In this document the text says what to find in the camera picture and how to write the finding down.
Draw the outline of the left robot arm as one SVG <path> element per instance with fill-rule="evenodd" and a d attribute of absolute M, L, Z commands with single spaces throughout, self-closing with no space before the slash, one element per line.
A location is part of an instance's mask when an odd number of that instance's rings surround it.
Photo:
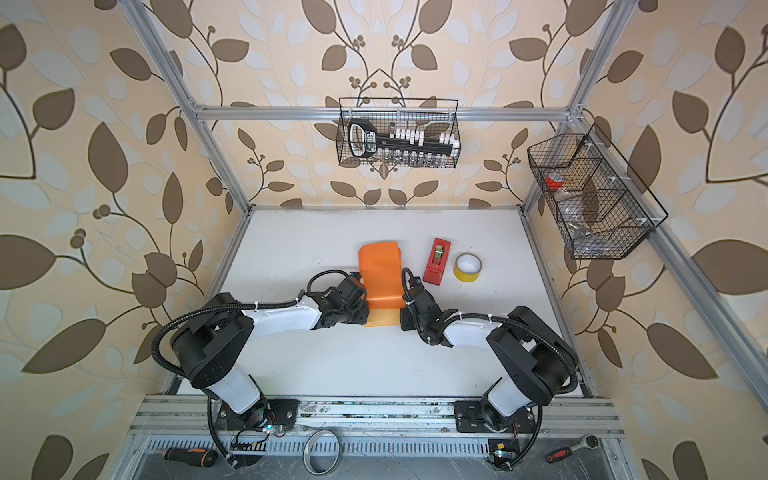
<path fill-rule="evenodd" d="M 247 343 L 286 332 L 364 325 L 368 315 L 361 274 L 325 270 L 289 301 L 243 303 L 229 293 L 218 294 L 160 327 L 151 341 L 151 356 L 163 369 L 243 415 L 265 404 L 256 381 L 238 365 Z"/>

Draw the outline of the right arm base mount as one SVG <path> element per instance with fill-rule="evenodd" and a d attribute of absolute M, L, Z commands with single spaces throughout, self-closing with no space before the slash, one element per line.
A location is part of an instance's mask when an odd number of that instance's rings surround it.
<path fill-rule="evenodd" d="M 536 425 L 534 413 L 526 407 L 510 416 L 503 416 L 483 400 L 455 401 L 453 407 L 459 433 L 532 433 Z"/>

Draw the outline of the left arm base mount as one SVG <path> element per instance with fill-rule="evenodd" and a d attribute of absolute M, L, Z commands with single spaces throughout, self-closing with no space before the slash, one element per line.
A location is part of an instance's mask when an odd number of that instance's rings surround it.
<path fill-rule="evenodd" d="M 289 430 L 298 418 L 298 399 L 262 398 L 244 413 L 235 413 L 226 403 L 220 412 L 227 430 L 260 430 L 267 426 Z"/>

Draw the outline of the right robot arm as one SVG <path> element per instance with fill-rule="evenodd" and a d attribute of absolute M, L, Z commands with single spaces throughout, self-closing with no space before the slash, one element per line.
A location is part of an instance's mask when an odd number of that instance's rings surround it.
<path fill-rule="evenodd" d="M 479 401 L 485 426 L 501 431 L 519 410 L 543 407 L 579 386 L 577 355 L 535 312 L 518 306 L 505 316 L 443 310 L 422 280 L 401 271 L 405 307 L 401 329 L 414 330 L 430 346 L 491 351 L 504 369 Z"/>

